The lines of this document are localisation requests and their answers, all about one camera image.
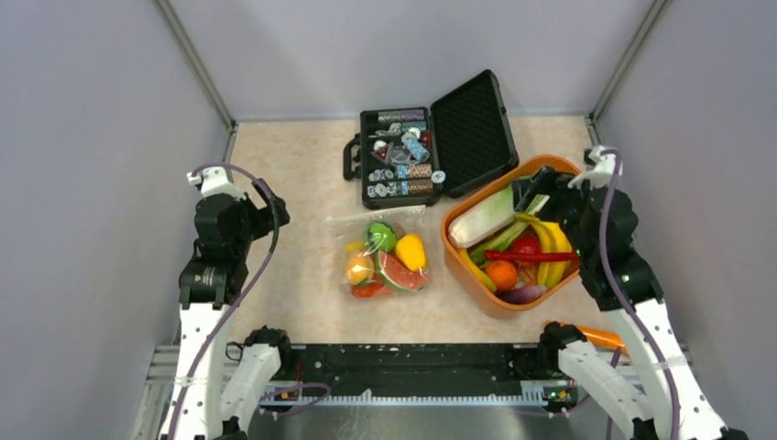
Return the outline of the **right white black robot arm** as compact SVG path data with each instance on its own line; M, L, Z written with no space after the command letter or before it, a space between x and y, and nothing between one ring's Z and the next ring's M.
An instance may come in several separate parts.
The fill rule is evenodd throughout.
M598 182L588 173L542 167L510 188L522 215L536 198L546 197L535 219L557 227L571 245L583 286L624 343L641 385L631 385L601 359L571 324L545 327L540 371L582 385L628 439L747 438L706 399L680 348L662 286L633 245L639 218L618 188L618 174L609 172Z

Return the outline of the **toy green white cabbage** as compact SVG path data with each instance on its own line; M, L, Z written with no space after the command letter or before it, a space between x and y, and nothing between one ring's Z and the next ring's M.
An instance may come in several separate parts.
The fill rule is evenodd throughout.
M448 237L457 248L470 248L514 219L513 190L506 187L476 203L448 226Z

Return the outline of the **clear zip top bag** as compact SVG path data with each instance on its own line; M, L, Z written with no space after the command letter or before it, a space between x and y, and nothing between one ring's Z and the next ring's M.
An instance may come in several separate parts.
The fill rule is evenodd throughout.
M431 284L426 207L405 206L327 220L334 238L330 280L357 299L414 295Z

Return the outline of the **toy watermelon slice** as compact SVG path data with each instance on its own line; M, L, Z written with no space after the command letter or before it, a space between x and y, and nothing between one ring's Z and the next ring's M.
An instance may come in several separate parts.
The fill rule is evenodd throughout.
M375 265L378 276L395 292L418 292L428 284L426 275L407 269L388 252L378 251L375 254Z

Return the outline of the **toy red chili pepper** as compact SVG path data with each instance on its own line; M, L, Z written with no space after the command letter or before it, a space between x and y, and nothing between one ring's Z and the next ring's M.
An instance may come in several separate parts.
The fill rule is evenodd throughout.
M363 285L353 285L351 295L357 299L369 299L393 294L394 291L380 281L370 281Z

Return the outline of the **toy yellow bell pepper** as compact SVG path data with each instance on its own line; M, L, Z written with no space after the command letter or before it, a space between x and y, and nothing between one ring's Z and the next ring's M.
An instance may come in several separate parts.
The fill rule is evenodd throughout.
M420 272L426 268L426 250L418 234L407 234L400 238L394 247L394 253L408 270Z

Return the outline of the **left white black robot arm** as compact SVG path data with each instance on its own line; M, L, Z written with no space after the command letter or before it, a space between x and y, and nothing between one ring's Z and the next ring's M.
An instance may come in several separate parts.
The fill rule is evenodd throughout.
M170 408L160 439L245 439L261 393L271 379L290 374L294 356L276 342L252 343L231 379L224 377L225 351L234 313L256 284L247 256L266 235L289 221L285 203L261 179L257 208L228 179L201 181L195 206L197 237L179 276L181 342Z

